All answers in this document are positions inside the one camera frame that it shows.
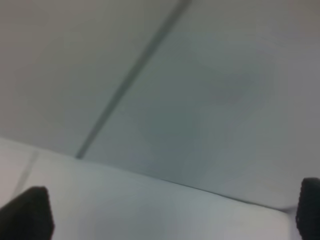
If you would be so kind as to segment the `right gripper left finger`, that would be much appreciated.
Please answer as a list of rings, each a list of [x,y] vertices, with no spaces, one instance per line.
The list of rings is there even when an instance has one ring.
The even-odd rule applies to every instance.
[[[33,186],[0,208],[2,240],[51,240],[55,230],[46,187]]]

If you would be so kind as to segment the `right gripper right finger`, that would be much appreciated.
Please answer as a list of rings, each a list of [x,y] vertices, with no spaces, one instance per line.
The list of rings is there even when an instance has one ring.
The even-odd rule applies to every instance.
[[[301,182],[295,216],[303,240],[320,240],[320,179],[304,178]]]

